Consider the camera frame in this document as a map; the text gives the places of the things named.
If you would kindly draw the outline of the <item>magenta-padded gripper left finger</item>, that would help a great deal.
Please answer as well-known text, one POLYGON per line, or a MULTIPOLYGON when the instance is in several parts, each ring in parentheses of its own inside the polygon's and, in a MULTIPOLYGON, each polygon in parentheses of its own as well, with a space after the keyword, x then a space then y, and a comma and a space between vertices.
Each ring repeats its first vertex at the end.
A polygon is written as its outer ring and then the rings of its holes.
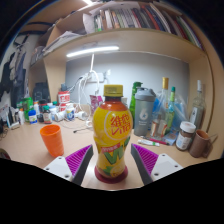
POLYGON ((44 170, 80 186, 92 156, 93 146, 88 145, 67 157, 58 156, 44 170))

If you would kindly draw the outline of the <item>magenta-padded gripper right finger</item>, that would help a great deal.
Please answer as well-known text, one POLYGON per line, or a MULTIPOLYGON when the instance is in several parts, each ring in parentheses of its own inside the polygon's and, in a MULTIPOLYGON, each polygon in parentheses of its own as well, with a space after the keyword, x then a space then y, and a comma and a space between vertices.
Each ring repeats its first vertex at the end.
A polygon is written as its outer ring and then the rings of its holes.
POLYGON ((144 185, 182 169, 182 166, 167 154, 156 154, 140 145, 131 145, 131 155, 135 160, 144 185))

